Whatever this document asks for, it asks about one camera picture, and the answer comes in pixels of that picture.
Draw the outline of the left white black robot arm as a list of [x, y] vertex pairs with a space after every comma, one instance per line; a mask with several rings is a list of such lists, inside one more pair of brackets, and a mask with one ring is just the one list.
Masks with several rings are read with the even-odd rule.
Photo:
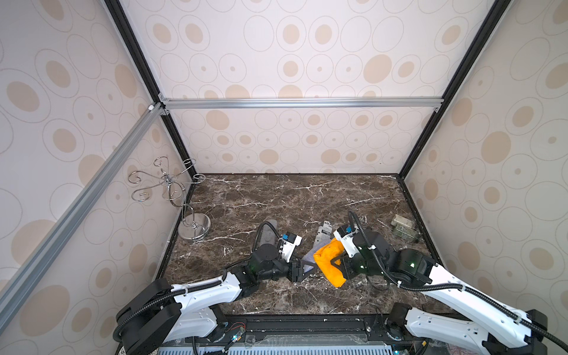
[[112, 338], [127, 354], [150, 354], [171, 341], [217, 342], [243, 332], [243, 325], [229, 323], [220, 304], [251, 296], [265, 280], [300, 282], [304, 266], [294, 250], [301, 242], [294, 233], [280, 235], [271, 220], [261, 223], [250, 256], [227, 266], [219, 277], [183, 285], [160, 278], [149, 284], [117, 313]]

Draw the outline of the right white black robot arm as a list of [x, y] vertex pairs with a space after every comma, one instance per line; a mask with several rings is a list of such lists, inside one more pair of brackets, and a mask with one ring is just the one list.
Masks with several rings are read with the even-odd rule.
[[567, 344], [547, 331], [547, 316], [535, 309], [507, 306], [452, 275], [418, 250], [396, 250], [379, 233], [365, 228], [354, 212], [334, 231], [344, 250], [331, 265], [350, 280], [381, 276], [391, 285], [444, 303], [463, 318], [424, 312], [395, 303], [384, 321], [396, 341], [407, 336], [438, 340], [478, 354], [546, 354], [544, 340], [563, 350]]

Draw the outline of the lavender eyeglass case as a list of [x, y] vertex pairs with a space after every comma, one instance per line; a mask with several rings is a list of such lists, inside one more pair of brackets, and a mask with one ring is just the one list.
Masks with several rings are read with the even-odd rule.
[[318, 270], [318, 266], [314, 259], [314, 255], [316, 252], [317, 249], [313, 248], [301, 259], [301, 265], [303, 267], [304, 274], [310, 274]]

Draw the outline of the orange cleaning cloth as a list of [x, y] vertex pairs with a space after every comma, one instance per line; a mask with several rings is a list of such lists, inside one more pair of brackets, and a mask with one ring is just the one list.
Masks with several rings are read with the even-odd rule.
[[339, 257], [345, 251], [340, 241], [333, 239], [314, 253], [314, 261], [325, 278], [336, 288], [340, 288], [346, 278], [340, 271], [341, 261]]

